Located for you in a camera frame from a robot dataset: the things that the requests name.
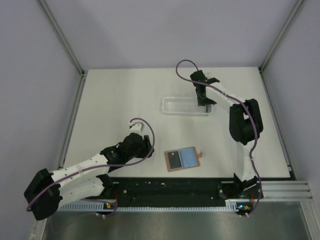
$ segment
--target enclosure frame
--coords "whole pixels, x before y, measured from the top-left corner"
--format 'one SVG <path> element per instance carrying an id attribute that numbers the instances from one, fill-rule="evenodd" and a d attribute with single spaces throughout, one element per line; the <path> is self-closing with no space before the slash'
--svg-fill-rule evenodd
<path id="1" fill-rule="evenodd" d="M 51 25 L 52 30 L 54 31 L 55 35 L 59 39 L 63 49 L 65 50 L 66 54 L 68 55 L 69 59 L 73 63 L 74 67 L 80 74 L 80 79 L 78 83 L 78 89 L 73 100 L 72 110 L 69 115 L 69 121 L 67 128 L 64 133 L 64 140 L 61 144 L 59 158 L 56 162 L 57 169 L 63 168 L 64 162 L 66 159 L 68 146 L 70 143 L 73 127 L 75 124 L 75 119 L 77 116 L 77 111 L 79 108 L 79 104 L 81 101 L 82 92 L 86 83 L 86 76 L 87 72 L 81 67 L 79 61 L 76 58 L 75 53 L 72 50 L 72 46 L 68 43 L 62 29 L 58 25 L 55 16 L 53 15 L 52 11 L 46 0 L 37 0 L 40 8 L 42 9 L 43 13 L 45 14 L 49 24 Z M 314 203 L 312 194 L 310 192 L 310 188 L 307 181 L 300 181 L 299 176 L 296 176 L 295 165 L 294 162 L 290 159 L 290 153 L 286 147 L 286 141 L 283 135 L 283 131 L 281 129 L 281 125 L 279 123 L 279 118 L 277 112 L 274 108 L 274 102 L 270 95 L 270 90 L 268 86 L 268 81 L 265 78 L 265 70 L 269 65 L 270 61 L 272 61 L 272 57 L 279 48 L 280 44 L 282 43 L 283 39 L 286 37 L 287 32 L 294 24 L 295 19 L 299 15 L 300 11 L 302 10 L 305 0 L 297 0 L 296 4 L 294 5 L 288 19 L 286 20 L 285 24 L 283 25 L 280 33 L 278 34 L 277 38 L 274 40 L 272 47 L 270 48 L 268 54 L 266 55 L 263 63 L 261 66 L 258 67 L 262 84 L 264 86 L 265 94 L 267 96 L 267 100 L 269 103 L 269 107 L 272 113 L 272 117 L 275 123 L 275 127 L 277 130 L 277 134 L 279 136 L 280 144 L 284 153 L 285 160 L 287 162 L 287 166 L 290 171 L 290 178 L 283 178 L 283 179 L 262 179 L 262 189 L 264 193 L 264 198 L 261 200 L 264 201 L 271 201 L 271 202 L 300 202 L 301 209 L 303 211 L 303 215 L 309 230 L 309 233 L 312 239 L 317 239 L 320 236 L 320 220 L 317 213 L 316 205 Z M 232 179 L 221 179 L 221 181 L 230 181 Z M 231 199 L 231 202 L 238 202 L 239 199 Z M 42 239 L 43 234 L 45 231 L 47 220 L 36 221 L 34 226 L 31 229 L 29 239 Z"/>

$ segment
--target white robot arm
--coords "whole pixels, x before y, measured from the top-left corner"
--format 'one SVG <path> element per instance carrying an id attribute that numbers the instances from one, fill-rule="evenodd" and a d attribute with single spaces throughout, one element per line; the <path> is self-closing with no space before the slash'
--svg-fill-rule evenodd
<path id="1" fill-rule="evenodd" d="M 248 116 L 246 116 L 246 111 L 243 106 L 236 104 L 230 99 L 230 96 L 247 107 L 247 110 L 253 118 L 257 137 L 259 138 L 260 133 L 263 131 L 263 123 L 258 102 L 255 99 L 244 100 L 243 98 L 235 96 L 235 94 L 225 88 L 218 79 L 208 79 L 202 70 L 197 70 L 191 74 L 190 78 L 195 86 L 199 106 L 217 104 L 229 114 L 229 131 L 232 138 L 236 141 L 237 151 L 235 178 L 239 180 L 240 183 L 245 183 L 243 184 L 243 189 L 250 188 L 252 183 L 256 182 L 252 181 L 256 174 L 249 157 L 249 152 L 255 141 L 254 129 Z"/>
<path id="2" fill-rule="evenodd" d="M 88 160 L 52 172 L 40 170 L 24 192 L 24 197 L 31 205 L 28 210 L 33 212 L 35 219 L 45 219 L 62 206 L 77 200 L 109 196 L 113 191 L 113 182 L 107 173 L 123 167 L 133 158 L 151 157 L 154 147 L 149 136 L 142 134 L 144 124 L 129 123 L 129 127 L 130 134 L 123 142 L 106 147 Z"/>
<path id="3" fill-rule="evenodd" d="M 220 82 L 214 82 L 210 84 L 229 96 L 233 96 L 243 103 L 245 100 L 243 98 L 237 97 L 230 90 L 225 88 Z M 226 97 L 224 94 L 216 91 L 214 88 L 205 88 L 206 97 L 216 102 L 220 107 L 222 107 L 228 114 L 230 114 L 231 107 L 235 104 L 232 100 Z M 240 179 L 241 182 L 253 179 L 255 177 L 255 171 L 252 167 L 251 160 L 249 158 L 249 152 L 254 144 L 254 140 L 249 141 L 246 145 L 241 142 L 236 142 L 236 165 L 235 165 L 235 175 Z"/>

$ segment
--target cable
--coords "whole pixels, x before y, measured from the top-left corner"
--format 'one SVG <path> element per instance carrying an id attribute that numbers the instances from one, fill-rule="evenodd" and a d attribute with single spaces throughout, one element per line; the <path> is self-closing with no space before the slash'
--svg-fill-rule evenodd
<path id="1" fill-rule="evenodd" d="M 254 196 L 254 193 L 251 192 L 250 193 L 250 204 L 251 204 L 251 206 L 254 206 L 254 203 L 255 203 L 255 196 Z"/>
<path id="2" fill-rule="evenodd" d="M 97 166 L 90 166 L 90 167 L 87 167 L 87 168 L 85 168 L 85 169 L 82 169 L 82 172 L 84 173 L 84 172 L 89 171 L 89 170 L 92 170 L 92 169 L 105 168 L 105 167 L 128 167 L 128 166 L 133 166 L 133 165 L 139 164 L 139 163 L 143 162 L 144 160 L 146 160 L 146 159 L 152 154 L 152 152 L 153 152 L 153 150 L 154 150 L 154 148 L 155 148 L 155 140 L 156 140 L 156 138 L 155 138 L 155 132 L 154 132 L 154 130 L 152 129 L 152 127 L 150 126 L 150 124 L 149 124 L 146 120 L 144 120 L 144 119 L 142 119 L 142 118 L 140 118 L 140 117 L 132 118 L 132 119 L 130 120 L 130 123 L 131 123 L 132 121 L 135 121 L 135 120 L 139 120 L 139 121 L 144 122 L 144 123 L 150 128 L 150 131 L 151 131 L 151 133 L 152 133 L 152 146 L 151 146 L 151 150 L 148 152 L 148 154 L 147 154 L 144 158 L 142 158 L 142 159 L 139 160 L 139 161 L 136 161 L 136 162 L 133 162 L 133 163 L 129 163 L 129 164 L 103 164 L 103 165 L 97 165 Z M 74 172 L 74 173 L 72 173 L 72 174 L 70 174 L 70 175 L 68 175 L 68 176 L 65 176 L 65 177 L 63 177 L 63 178 L 61 178 L 61 179 L 59 179 L 59 180 L 51 183 L 51 184 L 48 185 L 47 187 L 45 187 L 41 192 L 38 193 L 38 195 L 36 195 L 36 196 L 34 197 L 34 199 L 32 199 L 32 200 L 30 201 L 30 203 L 29 203 L 28 206 L 26 207 L 26 211 L 27 211 L 27 212 L 31 212 L 31 211 L 32 211 L 32 210 L 31 210 L 32 205 L 33 205 L 33 204 L 42 196 L 42 194 L 44 194 L 49 188 L 51 188 L 52 186 L 54 186 L 54 185 L 56 185 L 56 184 L 58 184 L 58 183 L 61 183 L 62 181 L 66 180 L 66 179 L 72 178 L 73 176 L 76 176 L 76 175 L 78 175 L 78 174 L 79 174 L 78 171 L 77 171 L 77 172 Z"/>
<path id="3" fill-rule="evenodd" d="M 187 79 L 187 78 L 181 76 L 181 75 L 179 74 L 179 72 L 178 72 L 178 67 L 179 67 L 179 65 L 180 65 L 181 63 L 183 63 L 183 62 L 192 63 L 192 64 L 195 66 L 196 70 L 199 71 L 199 68 L 197 67 L 197 65 L 196 65 L 193 61 L 191 61 L 191 60 L 189 60 L 189 59 L 183 59 L 183 60 L 181 60 L 180 62 L 178 62 L 178 64 L 177 64 L 176 67 L 175 67 L 175 73 L 177 74 L 177 76 L 178 76 L 179 78 L 181 78 L 182 80 L 185 80 L 185 81 L 187 81 L 187 82 L 193 83 L 193 84 L 199 84 L 199 85 L 203 85 L 203 86 L 212 88 L 212 89 L 216 90 L 218 93 L 226 96 L 227 98 L 229 98 L 229 99 L 231 99 L 231 100 L 239 103 L 239 104 L 243 107 L 244 111 L 246 112 L 246 114 L 248 115 L 248 117 L 249 117 L 249 119 L 250 119 L 250 122 L 251 122 L 252 128 L 253 128 L 253 132 L 254 132 L 254 144 L 253 144 L 252 148 L 250 149 L 249 158 L 250 158 L 250 160 L 251 160 L 252 168 L 253 168 L 255 174 L 257 175 L 257 178 L 258 178 L 260 184 L 259 184 L 259 195 L 258 195 L 258 198 L 257 198 L 257 200 L 256 200 L 256 204 L 254 205 L 252 211 L 251 211 L 250 213 L 248 213 L 248 215 L 247 215 L 247 216 L 249 217 L 249 216 L 251 216 L 251 215 L 254 213 L 254 211 L 256 210 L 256 208 L 257 208 L 257 206 L 258 206 L 258 204 L 259 204 L 259 202 L 260 202 L 260 199 L 261 199 L 261 197 L 262 197 L 261 178 L 260 178 L 260 175 L 259 175 L 259 173 L 258 173 L 258 171 L 257 171 L 257 169 L 256 169 L 256 166 L 255 166 L 255 163 L 254 163 L 254 160 L 253 160 L 253 156 L 252 156 L 252 153 L 253 153 L 253 151 L 255 150 L 255 148 L 256 148 L 256 146 L 257 146 L 257 142 L 258 142 L 258 132 L 257 132 L 257 128 L 256 128 L 256 125 L 255 125 L 255 121 L 254 121 L 253 117 L 251 116 L 251 114 L 250 114 L 248 108 L 246 107 L 246 105 L 245 105 L 242 101 L 240 101 L 239 99 L 237 99 L 237 98 L 235 98 L 235 97 L 233 97 L 233 96 L 230 96 L 230 95 L 226 94 L 225 92 L 221 91 L 219 88 L 217 88 L 217 87 L 215 87 L 215 86 L 212 86 L 212 85 L 210 85 L 210 84 L 207 84 L 207 83 L 204 83 L 204 82 L 192 81 L 192 80 L 190 80 L 190 79 Z"/>

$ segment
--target metal frame bar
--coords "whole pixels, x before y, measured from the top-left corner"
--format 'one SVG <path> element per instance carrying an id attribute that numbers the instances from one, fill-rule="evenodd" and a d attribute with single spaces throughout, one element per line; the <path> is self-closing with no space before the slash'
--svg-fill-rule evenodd
<path id="1" fill-rule="evenodd" d="M 318 240 L 320 236 L 320 219 L 316 205 L 313 201 L 303 201 L 300 204 L 310 236 L 313 240 Z"/>
<path id="2" fill-rule="evenodd" d="M 58 22 L 53 15 L 52 11 L 50 10 L 50 7 L 46 0 L 36 0 L 43 11 L 44 15 L 48 19 L 49 24 L 52 27 L 53 32 L 55 33 L 56 37 L 60 41 L 65 53 L 70 58 L 71 62 L 73 63 L 74 67 L 78 71 L 78 73 L 83 76 L 85 74 L 85 71 L 81 67 L 78 59 L 76 58 L 76 55 L 74 51 L 72 50 L 70 44 L 68 43 L 63 31 L 61 30 L 60 26 L 58 25 Z"/>
<path id="3" fill-rule="evenodd" d="M 80 99 L 81 99 L 82 92 L 85 87 L 85 83 L 86 83 L 86 77 L 82 76 L 79 81 L 77 92 L 76 92 L 75 97 L 73 99 L 73 105 L 72 105 L 70 117 L 68 118 L 69 119 L 68 125 L 67 125 L 67 128 L 64 133 L 64 140 L 63 140 L 63 143 L 62 143 L 62 146 L 60 149 L 58 163 L 55 165 L 55 166 L 57 166 L 57 169 L 63 168 L 64 164 L 65 164 L 67 151 L 68 151 L 68 147 L 69 147 L 69 143 L 70 143 L 70 139 L 71 139 L 71 134 L 74 129 L 75 120 L 76 120 L 76 116 L 77 116 L 77 112 L 78 112 L 78 108 L 79 108 L 79 104 L 80 104 Z"/>
<path id="4" fill-rule="evenodd" d="M 276 50 L 279 48 L 279 46 L 282 43 L 282 41 L 284 40 L 284 38 L 286 37 L 289 29 L 291 28 L 295 19 L 297 18 L 300 11 L 302 10 L 305 2 L 306 2 L 306 0 L 297 0 L 296 1 L 288 19 L 285 21 L 279 35 L 277 36 L 277 38 L 273 42 L 272 47 L 270 48 L 268 54 L 266 55 L 265 59 L 263 60 L 261 66 L 260 66 L 261 72 L 263 72 L 266 69 L 266 67 L 268 66 L 271 58 L 275 54 Z"/>
<path id="5" fill-rule="evenodd" d="M 312 194 L 307 181 L 262 181 L 261 202 L 310 202 Z M 229 202 L 247 202 L 247 199 L 229 199 Z"/>
<path id="6" fill-rule="evenodd" d="M 28 240 L 41 240 L 45 234 L 47 219 L 41 221 L 34 221 L 30 229 Z"/>

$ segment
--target white wall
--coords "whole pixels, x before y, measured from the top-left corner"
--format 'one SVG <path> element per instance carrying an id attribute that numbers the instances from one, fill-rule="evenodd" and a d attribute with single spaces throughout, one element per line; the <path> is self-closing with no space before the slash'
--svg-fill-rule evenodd
<path id="1" fill-rule="evenodd" d="M 35 221 L 24 191 L 52 170 L 80 76 L 35 0 L 0 7 L 0 239 L 25 240 Z"/>
<path id="2" fill-rule="evenodd" d="M 47 0 L 81 65 L 259 66 L 296 0 Z"/>
<path id="3" fill-rule="evenodd" d="M 266 70 L 298 177 L 320 210 L 320 1 L 308 0 Z"/>

